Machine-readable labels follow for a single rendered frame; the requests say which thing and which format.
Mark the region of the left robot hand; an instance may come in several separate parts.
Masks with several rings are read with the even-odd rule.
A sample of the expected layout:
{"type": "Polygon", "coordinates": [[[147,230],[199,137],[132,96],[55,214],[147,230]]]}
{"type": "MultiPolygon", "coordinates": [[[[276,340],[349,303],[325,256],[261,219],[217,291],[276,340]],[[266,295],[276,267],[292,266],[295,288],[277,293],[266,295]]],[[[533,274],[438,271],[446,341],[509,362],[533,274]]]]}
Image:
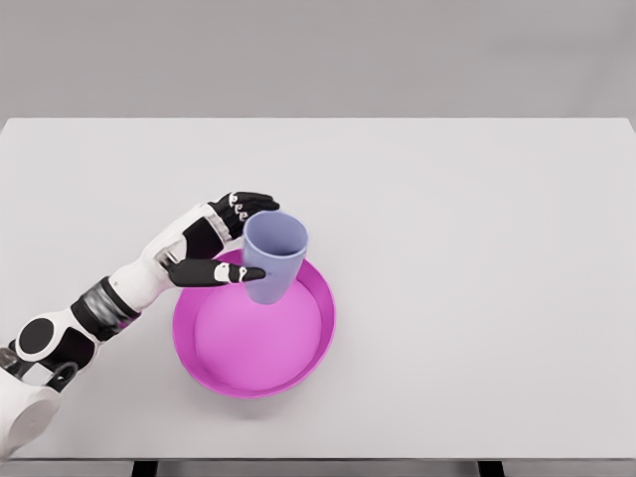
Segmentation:
{"type": "Polygon", "coordinates": [[[280,205],[269,195],[230,192],[201,203],[175,220],[144,247],[141,256],[156,263],[160,275],[178,287],[212,287],[262,280],[257,267],[217,260],[225,246],[243,234],[246,221],[280,205]]]}

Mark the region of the lilac plastic cup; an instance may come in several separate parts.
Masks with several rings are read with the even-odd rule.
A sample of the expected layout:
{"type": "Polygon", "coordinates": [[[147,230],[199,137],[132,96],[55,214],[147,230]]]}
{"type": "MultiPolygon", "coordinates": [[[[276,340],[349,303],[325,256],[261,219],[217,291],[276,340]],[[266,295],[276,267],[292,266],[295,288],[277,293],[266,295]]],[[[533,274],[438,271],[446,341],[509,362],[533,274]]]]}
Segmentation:
{"type": "Polygon", "coordinates": [[[249,298],[265,305],[279,301],[306,256],[309,244],[306,227],[284,212],[260,212],[246,221],[242,238],[243,265],[265,272],[265,278],[245,284],[249,298]]]}

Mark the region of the magenta round plate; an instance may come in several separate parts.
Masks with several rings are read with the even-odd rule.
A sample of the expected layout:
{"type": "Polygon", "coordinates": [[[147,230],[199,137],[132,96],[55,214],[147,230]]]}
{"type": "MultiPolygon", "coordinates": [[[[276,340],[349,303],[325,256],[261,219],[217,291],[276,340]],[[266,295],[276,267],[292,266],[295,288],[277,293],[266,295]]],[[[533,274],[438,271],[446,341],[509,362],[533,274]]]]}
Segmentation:
{"type": "Polygon", "coordinates": [[[230,398],[266,398],[304,381],[329,351],[336,305],[309,260],[276,303],[253,302],[243,286],[185,288],[172,323],[178,358],[201,386],[230,398]]]}

